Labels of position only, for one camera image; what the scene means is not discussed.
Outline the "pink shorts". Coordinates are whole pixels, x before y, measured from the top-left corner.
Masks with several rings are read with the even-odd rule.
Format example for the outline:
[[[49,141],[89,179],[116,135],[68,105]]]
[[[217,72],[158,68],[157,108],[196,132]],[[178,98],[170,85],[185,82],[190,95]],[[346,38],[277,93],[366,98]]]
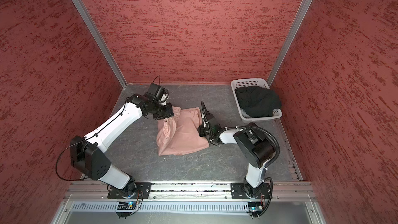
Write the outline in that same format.
[[[182,156],[209,147],[205,137],[201,137],[198,128],[202,124],[198,107],[182,110],[173,107],[174,116],[158,121],[158,155]]]

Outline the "black shorts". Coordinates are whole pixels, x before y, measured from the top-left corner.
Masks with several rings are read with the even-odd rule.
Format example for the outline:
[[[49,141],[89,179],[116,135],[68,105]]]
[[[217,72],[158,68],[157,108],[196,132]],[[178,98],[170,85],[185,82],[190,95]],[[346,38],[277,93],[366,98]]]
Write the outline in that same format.
[[[282,107],[277,93],[260,86],[242,87],[234,90],[238,104],[252,118],[273,116],[274,110]]]

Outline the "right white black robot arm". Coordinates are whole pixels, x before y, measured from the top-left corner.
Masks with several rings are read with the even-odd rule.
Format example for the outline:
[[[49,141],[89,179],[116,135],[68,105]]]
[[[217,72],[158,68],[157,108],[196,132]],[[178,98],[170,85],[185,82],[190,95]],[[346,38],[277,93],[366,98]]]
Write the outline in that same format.
[[[214,146],[236,144],[248,161],[248,171],[243,181],[243,192],[255,199],[270,190],[265,178],[268,166],[280,155],[280,145],[276,138],[255,123],[240,127],[222,127],[213,114],[202,114],[202,124],[198,127],[200,137],[204,137]]]

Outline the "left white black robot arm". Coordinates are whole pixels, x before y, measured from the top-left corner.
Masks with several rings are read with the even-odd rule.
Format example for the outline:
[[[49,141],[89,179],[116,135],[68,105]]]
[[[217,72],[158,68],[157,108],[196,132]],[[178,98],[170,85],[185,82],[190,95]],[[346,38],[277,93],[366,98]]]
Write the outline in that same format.
[[[92,180],[111,186],[122,198],[133,197],[138,193],[134,178],[114,166],[105,152],[132,123],[149,114],[155,120],[167,119],[174,116],[173,106],[139,94],[126,98],[123,106],[101,126],[71,140],[72,167]]]

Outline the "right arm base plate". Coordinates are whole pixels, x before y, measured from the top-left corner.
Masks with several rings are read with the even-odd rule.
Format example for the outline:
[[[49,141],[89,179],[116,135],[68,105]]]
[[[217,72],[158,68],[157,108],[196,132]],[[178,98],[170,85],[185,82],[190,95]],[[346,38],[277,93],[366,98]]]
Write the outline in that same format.
[[[269,199],[271,195],[271,186],[268,183],[261,183],[254,188],[248,183],[231,183],[232,199],[254,199],[260,200],[261,197]]]

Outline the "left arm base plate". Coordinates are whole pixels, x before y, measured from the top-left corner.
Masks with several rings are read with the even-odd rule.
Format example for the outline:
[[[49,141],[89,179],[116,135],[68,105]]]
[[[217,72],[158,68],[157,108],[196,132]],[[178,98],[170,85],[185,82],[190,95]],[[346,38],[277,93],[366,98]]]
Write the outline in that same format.
[[[134,183],[132,190],[126,190],[126,189],[118,189],[114,186],[108,185],[107,198],[133,200],[142,197],[143,199],[148,199],[151,186],[152,183]]]

